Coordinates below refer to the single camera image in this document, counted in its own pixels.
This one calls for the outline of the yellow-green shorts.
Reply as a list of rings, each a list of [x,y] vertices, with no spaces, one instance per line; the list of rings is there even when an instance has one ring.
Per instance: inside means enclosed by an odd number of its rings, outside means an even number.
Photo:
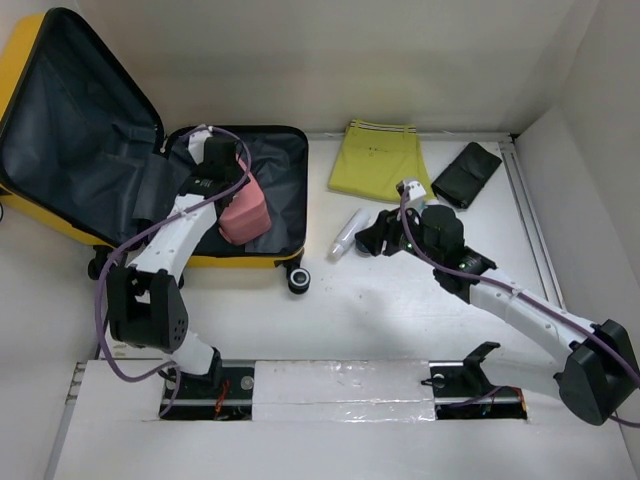
[[[416,127],[353,119],[328,181],[328,188],[371,200],[396,203],[396,185],[415,178],[433,200],[431,180]]]

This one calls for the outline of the white bottle pink-teal cap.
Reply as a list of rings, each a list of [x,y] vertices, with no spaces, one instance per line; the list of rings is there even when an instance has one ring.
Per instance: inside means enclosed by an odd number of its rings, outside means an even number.
[[[429,200],[424,200],[421,202],[419,208],[417,209],[417,211],[419,213],[422,213],[424,210],[426,210],[429,207],[432,206],[438,206],[440,204],[438,199],[429,199]]]

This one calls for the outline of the white tube bottle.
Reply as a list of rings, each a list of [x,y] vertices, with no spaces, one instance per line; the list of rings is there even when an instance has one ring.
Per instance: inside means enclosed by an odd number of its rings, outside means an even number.
[[[338,261],[353,246],[356,234],[365,229],[369,221],[370,214],[364,209],[358,209],[330,245],[327,258]]]

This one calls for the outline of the black leather pouch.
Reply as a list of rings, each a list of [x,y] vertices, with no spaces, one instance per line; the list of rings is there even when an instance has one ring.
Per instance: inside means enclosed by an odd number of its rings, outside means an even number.
[[[501,164],[498,156],[471,142],[432,182],[431,188],[453,207],[466,210]]]

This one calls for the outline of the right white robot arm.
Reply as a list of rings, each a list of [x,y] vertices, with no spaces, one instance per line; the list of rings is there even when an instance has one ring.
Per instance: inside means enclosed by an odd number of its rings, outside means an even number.
[[[503,320],[553,359],[530,389],[556,397],[576,417],[600,426],[639,389],[639,366],[627,330],[566,313],[511,280],[466,246],[463,223],[446,206],[401,206],[379,213],[356,240],[373,256],[411,254],[433,268],[448,293]]]

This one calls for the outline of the pink toiletry case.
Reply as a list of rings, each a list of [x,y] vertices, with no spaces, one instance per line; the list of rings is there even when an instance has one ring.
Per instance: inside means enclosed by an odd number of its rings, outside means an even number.
[[[272,226],[266,198],[252,174],[219,217],[219,233],[233,245],[244,245]]]

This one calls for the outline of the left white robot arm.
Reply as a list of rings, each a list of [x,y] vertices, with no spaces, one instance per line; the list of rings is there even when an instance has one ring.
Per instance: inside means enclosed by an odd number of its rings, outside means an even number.
[[[222,387],[221,354],[190,329],[179,281],[203,236],[248,183],[247,167],[239,162],[244,147],[234,137],[206,138],[202,161],[179,187],[167,219],[131,263],[106,278],[112,338],[167,355],[174,372],[205,397]]]

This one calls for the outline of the round dark blue tin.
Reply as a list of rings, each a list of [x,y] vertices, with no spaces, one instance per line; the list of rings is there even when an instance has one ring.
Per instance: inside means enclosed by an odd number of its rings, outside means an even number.
[[[359,241],[359,240],[355,241],[354,248],[355,248],[356,252],[359,255],[363,256],[363,257],[371,257],[372,256],[371,252],[366,247],[366,245],[363,242]]]

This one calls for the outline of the yellow hard-shell suitcase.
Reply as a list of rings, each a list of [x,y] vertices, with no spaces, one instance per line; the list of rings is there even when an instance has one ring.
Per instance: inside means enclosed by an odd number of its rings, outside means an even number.
[[[302,266],[309,142],[284,125],[225,125],[236,135],[271,226],[234,245],[220,227],[202,238],[193,267],[283,267],[289,290],[311,283]],[[170,212],[194,168],[189,127],[164,129],[124,66],[76,12],[20,20],[1,55],[1,194],[5,203],[92,247],[97,279],[111,252]]]

